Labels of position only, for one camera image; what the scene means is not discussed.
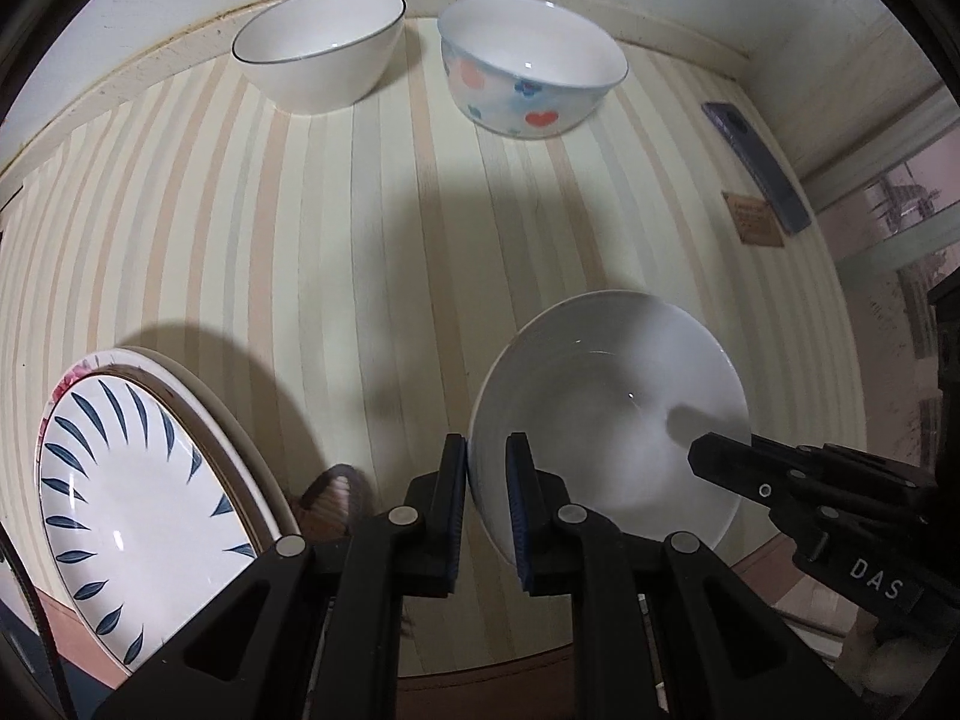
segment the brown tag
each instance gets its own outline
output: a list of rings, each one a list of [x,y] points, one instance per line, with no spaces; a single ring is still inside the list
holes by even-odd
[[[723,193],[733,224],[744,244],[754,247],[783,247],[784,234],[779,229],[774,209],[766,200],[742,194]]]

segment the striped table surface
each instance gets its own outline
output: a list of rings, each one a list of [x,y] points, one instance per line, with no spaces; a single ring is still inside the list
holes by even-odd
[[[410,20],[376,93],[319,117],[275,110],[222,56],[76,129],[0,217],[0,514],[35,582],[69,603],[32,480],[40,413],[83,354],[137,344],[182,362],[298,493],[335,463],[381,507],[466,432],[488,368],[541,310],[606,287],[660,295],[723,344],[752,427],[863,446],[856,351],[816,224],[739,242],[722,191],[756,194],[701,114],[733,82],[626,46],[632,71],[563,137],[505,140],[445,88],[434,20]],[[720,552],[773,533],[744,507]],[[401,673],[569,640],[472,509],[457,592],[411,600]]]

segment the white bowl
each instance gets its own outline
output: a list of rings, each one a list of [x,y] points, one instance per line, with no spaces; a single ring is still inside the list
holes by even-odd
[[[460,0],[440,14],[438,29],[457,107],[512,137],[570,129],[629,69],[610,35],[553,2]]]
[[[406,7],[404,0],[284,0],[237,33],[233,57],[282,110],[345,108],[387,68]]]
[[[536,467],[563,477],[571,501],[626,533],[685,530],[715,547],[740,499],[686,460],[712,431],[750,442],[743,388],[709,330],[651,295],[580,295],[540,314],[494,363],[470,420],[470,492],[513,562],[504,447],[525,432]]]

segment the black cable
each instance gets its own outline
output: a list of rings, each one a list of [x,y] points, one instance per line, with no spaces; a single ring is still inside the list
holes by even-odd
[[[40,603],[37,589],[30,581],[30,575],[27,573],[20,555],[16,554],[16,549],[13,548],[13,542],[4,529],[3,523],[0,523],[0,552],[10,561],[13,576],[16,577],[16,581],[20,585],[20,591],[27,601],[27,607],[30,608],[30,614],[37,624],[37,633],[40,635],[40,643],[43,645],[44,654],[47,656],[47,665],[50,667],[50,674],[54,680],[54,689],[61,705],[61,711],[66,720],[78,720],[77,708],[73,704],[73,696],[70,695],[70,689],[67,687],[64,665],[59,659],[59,652],[56,651],[56,642],[54,641],[53,631],[50,629],[50,621],[47,619],[47,614]]]

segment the floral patterned bowl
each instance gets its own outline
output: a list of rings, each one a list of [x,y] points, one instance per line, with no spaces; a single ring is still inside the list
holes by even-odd
[[[459,0],[438,20],[457,107],[482,127],[547,138],[579,124],[627,74],[616,41],[539,0]]]

